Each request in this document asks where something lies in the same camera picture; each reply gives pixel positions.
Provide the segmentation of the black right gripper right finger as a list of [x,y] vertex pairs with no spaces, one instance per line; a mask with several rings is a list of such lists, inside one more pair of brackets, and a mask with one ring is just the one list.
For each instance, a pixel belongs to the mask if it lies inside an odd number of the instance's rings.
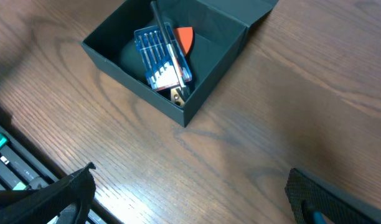
[[381,210],[301,169],[289,172],[285,193],[296,223],[381,223]]

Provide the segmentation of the orange scraper with wooden handle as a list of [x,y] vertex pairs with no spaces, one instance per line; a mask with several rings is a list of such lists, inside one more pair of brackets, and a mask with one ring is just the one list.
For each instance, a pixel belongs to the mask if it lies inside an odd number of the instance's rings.
[[[182,68],[182,77],[186,84],[189,84],[192,80],[192,75],[187,66],[186,56],[190,52],[191,47],[194,42],[194,30],[192,27],[179,27],[173,30],[173,33],[176,37],[177,44],[180,50],[176,50],[176,52],[181,53],[181,61],[179,65]],[[186,100],[181,95],[179,85],[171,88],[171,101],[180,107],[185,105]]]

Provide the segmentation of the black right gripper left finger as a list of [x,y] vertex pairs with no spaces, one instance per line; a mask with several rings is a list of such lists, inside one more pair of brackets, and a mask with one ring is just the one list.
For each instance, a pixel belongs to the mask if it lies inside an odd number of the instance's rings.
[[0,223],[85,223],[96,185],[90,162],[39,190],[0,190]]

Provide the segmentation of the clear precision screwdriver set case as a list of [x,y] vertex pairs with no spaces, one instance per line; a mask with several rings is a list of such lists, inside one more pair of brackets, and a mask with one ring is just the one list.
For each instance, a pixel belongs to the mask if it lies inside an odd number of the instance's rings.
[[[170,23],[165,23],[178,63],[181,53]],[[136,50],[140,53],[148,85],[154,91],[162,91],[179,85],[171,58],[167,52],[159,27],[149,26],[134,31]]]

